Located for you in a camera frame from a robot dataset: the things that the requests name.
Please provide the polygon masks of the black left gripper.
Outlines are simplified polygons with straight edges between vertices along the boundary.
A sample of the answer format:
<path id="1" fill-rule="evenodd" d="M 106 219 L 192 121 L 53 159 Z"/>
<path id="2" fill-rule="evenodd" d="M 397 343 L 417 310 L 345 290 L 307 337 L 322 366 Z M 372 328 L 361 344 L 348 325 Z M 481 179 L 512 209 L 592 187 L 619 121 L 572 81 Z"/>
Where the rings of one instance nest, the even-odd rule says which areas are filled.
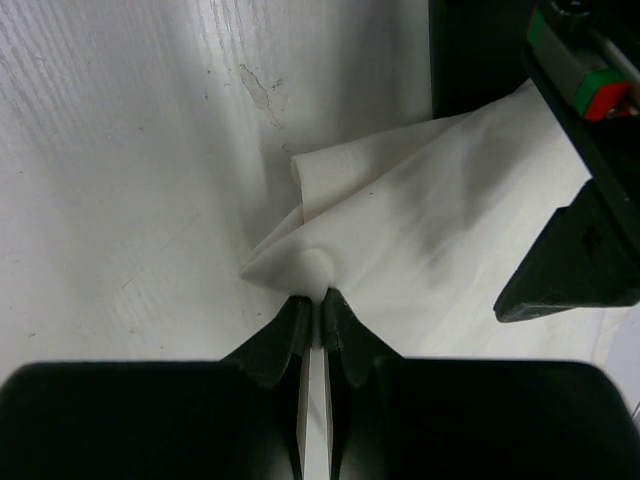
<path id="1" fill-rule="evenodd" d="M 506 96 L 526 77 L 571 137 L 603 193 L 639 201 L 639 4 L 636 1 L 432 1 L 436 117 Z"/>

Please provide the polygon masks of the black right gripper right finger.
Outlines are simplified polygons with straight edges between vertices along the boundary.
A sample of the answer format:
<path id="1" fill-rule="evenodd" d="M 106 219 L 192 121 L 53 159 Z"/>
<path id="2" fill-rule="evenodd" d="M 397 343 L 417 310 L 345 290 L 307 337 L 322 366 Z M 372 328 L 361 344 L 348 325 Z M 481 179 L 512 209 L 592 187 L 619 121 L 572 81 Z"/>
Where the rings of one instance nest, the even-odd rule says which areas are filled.
<path id="1" fill-rule="evenodd" d="M 334 479 L 635 479 L 639 434 L 596 367 L 405 358 L 322 304 Z"/>

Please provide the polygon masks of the white t-shirt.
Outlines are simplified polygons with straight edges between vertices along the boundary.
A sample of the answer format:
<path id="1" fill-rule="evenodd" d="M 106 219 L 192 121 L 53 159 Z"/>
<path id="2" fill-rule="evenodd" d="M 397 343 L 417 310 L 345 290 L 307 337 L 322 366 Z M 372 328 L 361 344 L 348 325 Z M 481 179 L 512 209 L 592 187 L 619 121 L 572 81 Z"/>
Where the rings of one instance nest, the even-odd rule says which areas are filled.
<path id="1" fill-rule="evenodd" d="M 475 112 L 297 155 L 301 203 L 242 278 L 357 317 L 407 356 L 570 359 L 639 401 L 639 312 L 582 309 L 513 324 L 494 303 L 587 171 L 531 83 Z"/>

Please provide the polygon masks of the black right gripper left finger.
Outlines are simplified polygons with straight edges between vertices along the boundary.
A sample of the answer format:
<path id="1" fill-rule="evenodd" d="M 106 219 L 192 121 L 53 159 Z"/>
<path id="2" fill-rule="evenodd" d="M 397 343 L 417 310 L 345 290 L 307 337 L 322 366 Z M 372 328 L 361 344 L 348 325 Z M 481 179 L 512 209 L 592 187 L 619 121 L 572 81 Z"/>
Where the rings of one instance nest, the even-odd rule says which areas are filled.
<path id="1" fill-rule="evenodd" d="M 299 479 L 312 304 L 218 361 L 46 362 L 1 388 L 5 479 Z"/>

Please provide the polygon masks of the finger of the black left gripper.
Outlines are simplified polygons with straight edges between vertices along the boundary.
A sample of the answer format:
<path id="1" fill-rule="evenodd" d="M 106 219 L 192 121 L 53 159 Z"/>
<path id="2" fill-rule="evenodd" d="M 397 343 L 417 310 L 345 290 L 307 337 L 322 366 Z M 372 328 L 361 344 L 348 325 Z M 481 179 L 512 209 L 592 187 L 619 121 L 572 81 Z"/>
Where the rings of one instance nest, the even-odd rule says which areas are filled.
<path id="1" fill-rule="evenodd" d="M 596 183 L 557 209 L 499 294 L 501 323 L 639 303 L 639 228 L 626 229 Z"/>

